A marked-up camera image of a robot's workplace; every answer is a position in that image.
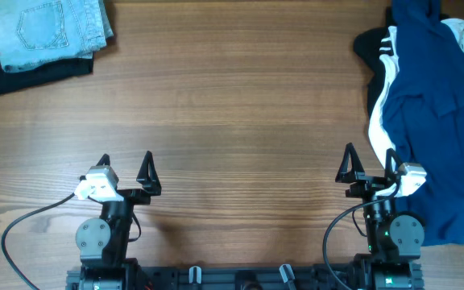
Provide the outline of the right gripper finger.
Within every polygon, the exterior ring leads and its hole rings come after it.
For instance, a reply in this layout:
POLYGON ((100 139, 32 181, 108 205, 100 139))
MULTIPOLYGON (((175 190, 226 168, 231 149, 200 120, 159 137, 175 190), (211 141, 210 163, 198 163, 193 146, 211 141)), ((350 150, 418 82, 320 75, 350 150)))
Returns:
POLYGON ((399 167, 402 164, 400 157, 393 148, 386 150, 384 165, 384 177, 390 181, 397 181, 400 178, 399 167))
POLYGON ((353 143, 345 146, 342 162, 335 177, 337 183, 354 183, 363 180, 365 171, 353 143))

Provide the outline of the dark blue polo shirt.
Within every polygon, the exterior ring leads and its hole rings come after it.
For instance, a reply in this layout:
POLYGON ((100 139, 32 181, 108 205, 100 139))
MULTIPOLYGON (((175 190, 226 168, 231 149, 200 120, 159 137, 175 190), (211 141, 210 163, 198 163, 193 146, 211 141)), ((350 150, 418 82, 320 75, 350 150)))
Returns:
POLYGON ((426 246, 464 244, 464 52, 439 1, 394 1, 399 72, 383 107, 397 154, 426 181, 396 199, 425 222, 426 246))

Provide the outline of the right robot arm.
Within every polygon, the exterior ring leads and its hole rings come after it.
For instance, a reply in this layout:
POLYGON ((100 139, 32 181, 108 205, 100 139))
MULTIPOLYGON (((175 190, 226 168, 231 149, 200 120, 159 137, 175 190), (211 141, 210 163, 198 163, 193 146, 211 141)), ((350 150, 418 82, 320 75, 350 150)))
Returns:
POLYGON ((411 289, 425 287, 421 256, 425 229, 418 217, 396 210, 396 196, 406 177, 423 177, 425 171, 418 164, 403 162, 392 148, 386 151, 384 176, 368 176, 354 145, 348 143, 335 181, 350 186, 349 198, 362 203, 337 216, 327 228, 345 216, 363 210, 368 252, 357 254, 344 270, 334 270, 325 259, 329 273, 339 289, 411 289))

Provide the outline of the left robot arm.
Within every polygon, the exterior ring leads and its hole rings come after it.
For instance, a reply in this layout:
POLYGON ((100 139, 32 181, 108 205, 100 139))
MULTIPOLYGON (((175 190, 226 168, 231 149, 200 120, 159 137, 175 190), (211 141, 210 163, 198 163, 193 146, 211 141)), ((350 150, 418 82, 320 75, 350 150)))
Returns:
POLYGON ((139 188, 119 189, 119 178, 107 154, 81 177, 75 195, 80 200, 101 204, 101 214, 77 229, 75 242, 80 250, 81 269, 68 273, 67 289, 154 288, 138 260, 126 257, 128 244, 134 241, 130 237, 131 225, 138 221, 134 207, 150 205, 151 199, 162 191, 150 151, 144 156, 136 181, 139 188))

